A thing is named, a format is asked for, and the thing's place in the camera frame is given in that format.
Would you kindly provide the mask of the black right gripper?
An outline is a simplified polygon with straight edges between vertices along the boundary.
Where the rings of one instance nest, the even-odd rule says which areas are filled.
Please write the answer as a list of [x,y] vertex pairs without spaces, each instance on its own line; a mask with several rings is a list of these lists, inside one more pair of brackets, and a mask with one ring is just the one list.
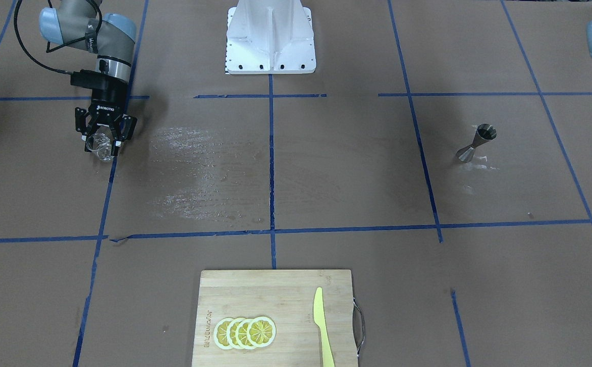
[[70,84],[91,90],[88,109],[74,109],[75,130],[88,139],[98,130],[98,124],[113,127],[113,156],[126,140],[131,140],[138,119],[124,115],[128,84],[117,77],[93,70],[75,71]]

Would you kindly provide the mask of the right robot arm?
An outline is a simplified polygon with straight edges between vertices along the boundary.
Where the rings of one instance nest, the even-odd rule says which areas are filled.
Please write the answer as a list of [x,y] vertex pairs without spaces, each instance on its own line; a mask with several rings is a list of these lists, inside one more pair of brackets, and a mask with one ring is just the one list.
[[91,91],[89,107],[74,111],[75,130],[85,151],[110,161],[132,138],[137,119],[126,114],[136,44],[136,24],[121,14],[102,13],[100,1],[63,1],[38,16],[48,51],[63,47],[96,56],[93,70],[71,72],[73,86]]

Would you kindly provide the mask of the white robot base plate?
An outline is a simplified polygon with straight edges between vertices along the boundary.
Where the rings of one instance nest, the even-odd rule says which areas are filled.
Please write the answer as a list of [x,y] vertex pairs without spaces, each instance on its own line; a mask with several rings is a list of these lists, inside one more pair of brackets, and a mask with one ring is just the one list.
[[312,12],[301,1],[240,1],[227,21],[227,74],[315,72]]

